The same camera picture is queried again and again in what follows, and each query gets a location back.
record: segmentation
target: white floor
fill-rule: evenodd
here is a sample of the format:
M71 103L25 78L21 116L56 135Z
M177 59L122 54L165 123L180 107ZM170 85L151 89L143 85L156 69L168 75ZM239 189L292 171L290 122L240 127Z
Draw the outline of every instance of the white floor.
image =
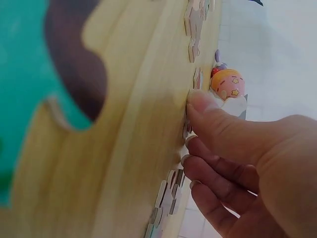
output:
M293 114L317 119L317 1L223 0L218 48L242 73L249 94L247 120ZM218 238L192 198L183 238Z

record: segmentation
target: fingernail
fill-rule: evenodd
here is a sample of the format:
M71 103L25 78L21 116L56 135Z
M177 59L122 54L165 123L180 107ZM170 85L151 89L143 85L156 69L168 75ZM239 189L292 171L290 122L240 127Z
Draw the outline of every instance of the fingernail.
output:
M189 158L189 157L191 157L191 155L185 155L185 156L183 156L183 158L180 160L180 164L181 164L182 166L184 166L185 160L186 160L187 158Z
M191 183L189 184L189 188L192 190L193 186L197 185L197 184L202 184L200 181L198 180L193 180L191 181Z
M188 138L186 139L185 145L186 145L187 148L188 148L188 143L189 143L189 141L190 141L191 139L195 138L195 137L197 137L197 136L196 136L196 135L192 135L192 136L190 136L190 137L188 137Z
M219 108L210 93L197 89L190 90L187 103L192 105L200 114Z

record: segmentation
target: hand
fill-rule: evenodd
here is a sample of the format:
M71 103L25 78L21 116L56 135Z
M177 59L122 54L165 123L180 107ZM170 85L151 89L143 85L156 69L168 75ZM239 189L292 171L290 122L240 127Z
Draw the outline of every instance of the hand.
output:
M187 114L198 137L186 141L184 172L198 208L223 237L317 237L315 120L244 121L196 90Z

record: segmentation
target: finger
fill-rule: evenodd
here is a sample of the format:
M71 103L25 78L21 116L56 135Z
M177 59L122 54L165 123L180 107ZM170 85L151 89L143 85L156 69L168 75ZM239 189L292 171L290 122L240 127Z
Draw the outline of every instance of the finger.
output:
M213 153L255 166L267 151L299 132L287 119L250 122L231 116L200 90L191 90L187 114L194 132Z
M205 160L218 174L229 181L237 183L253 193L259 192L259 176L252 165L238 164L219 156L215 156L203 144L199 137L190 137L186 140L186 146L191 155Z
M202 158L190 156L183 162L184 173L209 187L217 198L239 215L245 213L256 196L216 173Z
M193 199L203 216L222 237L226 237L238 218L224 208L207 186L200 183L191 185Z

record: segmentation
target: wood grain surface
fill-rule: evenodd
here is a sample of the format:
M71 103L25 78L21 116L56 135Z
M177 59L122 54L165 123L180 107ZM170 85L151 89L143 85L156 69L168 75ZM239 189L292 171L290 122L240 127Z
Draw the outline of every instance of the wood grain surface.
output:
M204 22L195 63L189 63L184 27L187 0L100 3L82 37L106 64L106 105L82 133L61 129L48 106L38 106L19 161L12 209L0 210L1 234L142 237L160 182L180 161L186 97L197 66L204 72L203 88L209 87L220 2ZM180 219L171 218L167 232L177 233Z

